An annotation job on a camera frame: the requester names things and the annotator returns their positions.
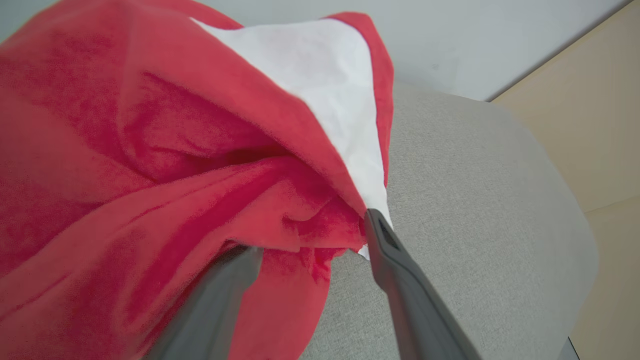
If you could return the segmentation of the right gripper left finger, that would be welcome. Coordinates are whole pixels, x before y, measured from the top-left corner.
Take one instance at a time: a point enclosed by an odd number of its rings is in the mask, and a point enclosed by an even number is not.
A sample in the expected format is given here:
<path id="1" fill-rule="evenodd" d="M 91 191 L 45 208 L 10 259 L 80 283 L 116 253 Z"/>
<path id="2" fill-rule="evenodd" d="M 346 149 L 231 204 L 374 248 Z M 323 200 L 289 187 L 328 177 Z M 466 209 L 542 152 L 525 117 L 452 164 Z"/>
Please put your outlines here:
<path id="1" fill-rule="evenodd" d="M 226 360 L 243 294 L 256 281 L 264 250 L 236 246 L 197 278 L 146 360 Z"/>

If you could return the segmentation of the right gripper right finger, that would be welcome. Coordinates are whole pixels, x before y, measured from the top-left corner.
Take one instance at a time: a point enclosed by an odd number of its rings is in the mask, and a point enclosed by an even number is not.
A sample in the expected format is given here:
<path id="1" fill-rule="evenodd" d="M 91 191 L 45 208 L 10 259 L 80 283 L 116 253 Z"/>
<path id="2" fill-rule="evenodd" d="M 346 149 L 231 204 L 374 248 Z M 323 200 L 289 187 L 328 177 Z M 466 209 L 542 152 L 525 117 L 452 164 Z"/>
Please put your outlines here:
<path id="1" fill-rule="evenodd" d="M 402 360 L 479 360 L 471 340 L 377 209 L 365 214 L 372 275 L 390 306 Z"/>

